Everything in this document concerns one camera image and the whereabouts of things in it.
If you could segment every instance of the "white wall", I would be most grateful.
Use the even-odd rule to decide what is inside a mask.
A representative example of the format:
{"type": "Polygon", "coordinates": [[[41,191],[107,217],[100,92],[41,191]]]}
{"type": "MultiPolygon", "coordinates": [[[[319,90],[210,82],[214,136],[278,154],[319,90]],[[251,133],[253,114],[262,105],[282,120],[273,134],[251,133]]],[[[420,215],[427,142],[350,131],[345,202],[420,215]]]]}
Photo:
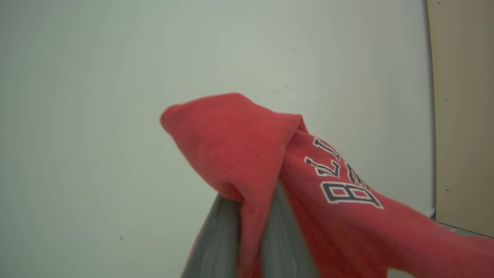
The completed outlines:
{"type": "Polygon", "coordinates": [[[158,119],[210,94],[303,114],[428,213],[427,30],[410,0],[2,1],[0,277],[178,277],[215,193],[158,119]]]}

